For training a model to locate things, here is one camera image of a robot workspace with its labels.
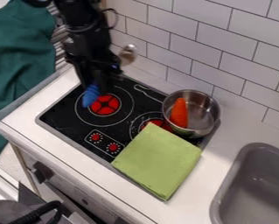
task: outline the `toy stove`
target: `toy stove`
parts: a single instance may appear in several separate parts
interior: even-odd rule
[[[110,93],[100,96],[89,108],[82,107],[84,93],[82,86],[78,86],[44,112],[38,124],[72,146],[81,146],[108,162],[112,162],[147,123],[172,132],[161,112],[164,94],[129,78],[113,80],[113,84]],[[204,148],[211,136],[182,138]]]

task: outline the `metal sink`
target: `metal sink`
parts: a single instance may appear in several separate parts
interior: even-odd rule
[[[216,193],[213,224],[279,224],[279,150],[245,146]]]

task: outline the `metal pot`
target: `metal pot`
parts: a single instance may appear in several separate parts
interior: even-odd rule
[[[170,121],[171,110],[178,98],[184,98],[188,108],[188,128],[184,129]],[[196,90],[180,90],[166,97],[162,112],[173,131],[190,138],[209,134],[220,119],[220,106],[208,94]]]

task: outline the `green towel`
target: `green towel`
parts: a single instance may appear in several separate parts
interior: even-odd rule
[[[47,9],[22,0],[0,9],[0,109],[54,72],[55,50],[50,42],[54,27]],[[5,144],[0,136],[0,152]]]
[[[149,123],[112,165],[161,200],[168,200],[194,169],[201,150]]]

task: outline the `red heating element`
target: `red heating element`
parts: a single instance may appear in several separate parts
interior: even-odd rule
[[[168,130],[168,131],[172,132],[171,126],[169,126],[169,124],[167,124],[167,122],[165,120],[162,120],[162,119],[150,119],[149,121],[145,122],[141,126],[141,130],[143,130],[146,127],[146,125],[148,125],[149,123],[156,124],[156,126],[159,126],[164,130]]]
[[[116,96],[111,94],[101,95],[91,106],[93,114],[98,116],[111,116],[119,108],[121,103]]]

